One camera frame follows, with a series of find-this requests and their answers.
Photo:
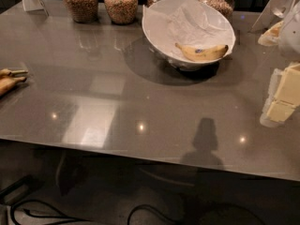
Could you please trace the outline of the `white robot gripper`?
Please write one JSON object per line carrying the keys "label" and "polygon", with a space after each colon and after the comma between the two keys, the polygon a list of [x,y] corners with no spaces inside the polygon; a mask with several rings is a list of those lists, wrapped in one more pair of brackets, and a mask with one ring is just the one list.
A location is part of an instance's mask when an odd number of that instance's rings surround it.
{"label": "white robot gripper", "polygon": [[[263,46],[278,46],[280,54],[288,60],[300,61],[300,1],[285,16],[258,39]],[[272,100],[300,105],[300,63],[290,63],[284,70],[275,69],[270,80]]]}

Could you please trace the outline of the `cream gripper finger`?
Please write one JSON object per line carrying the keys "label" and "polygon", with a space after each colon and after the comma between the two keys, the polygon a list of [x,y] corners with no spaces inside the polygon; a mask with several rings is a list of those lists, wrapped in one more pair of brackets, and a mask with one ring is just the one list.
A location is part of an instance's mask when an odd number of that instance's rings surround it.
{"label": "cream gripper finger", "polygon": [[260,123],[268,128],[276,128],[285,123],[296,107],[280,100],[268,98],[262,108]]}

